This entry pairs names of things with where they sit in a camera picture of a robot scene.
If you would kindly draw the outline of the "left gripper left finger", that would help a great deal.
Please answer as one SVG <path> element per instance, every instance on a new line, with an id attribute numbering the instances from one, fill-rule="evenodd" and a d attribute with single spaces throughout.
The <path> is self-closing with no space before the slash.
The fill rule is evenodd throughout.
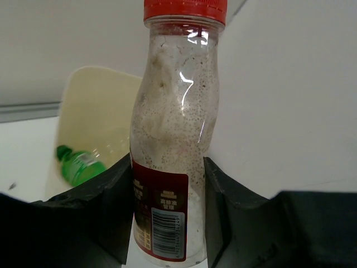
<path id="1" fill-rule="evenodd" d="M 53 196 L 1 195 L 2 267 L 121 267 L 133 219 L 131 158 Z"/>

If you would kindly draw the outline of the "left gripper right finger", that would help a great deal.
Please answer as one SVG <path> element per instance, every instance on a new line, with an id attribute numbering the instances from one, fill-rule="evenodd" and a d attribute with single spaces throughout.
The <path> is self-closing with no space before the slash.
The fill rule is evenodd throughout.
<path id="1" fill-rule="evenodd" d="M 356 194 L 264 198 L 204 158 L 209 267 L 355 267 Z"/>

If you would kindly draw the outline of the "green plastic bottle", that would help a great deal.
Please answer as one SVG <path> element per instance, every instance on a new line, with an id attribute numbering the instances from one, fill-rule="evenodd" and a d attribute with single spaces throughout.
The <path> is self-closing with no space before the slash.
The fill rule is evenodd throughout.
<path id="1" fill-rule="evenodd" d="M 91 152 L 73 151 L 66 145 L 56 148 L 56 158 L 60 163 L 60 174 L 72 187 L 77 187 L 107 170 Z"/>

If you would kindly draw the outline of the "red cap sauce bottle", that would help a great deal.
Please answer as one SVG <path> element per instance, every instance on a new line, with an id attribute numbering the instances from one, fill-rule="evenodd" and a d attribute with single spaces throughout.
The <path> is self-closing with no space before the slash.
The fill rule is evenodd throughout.
<path id="1" fill-rule="evenodd" d="M 129 148 L 133 235 L 160 267 L 206 259 L 204 156 L 219 106 L 218 43 L 227 1 L 145 1 L 148 59 Z"/>

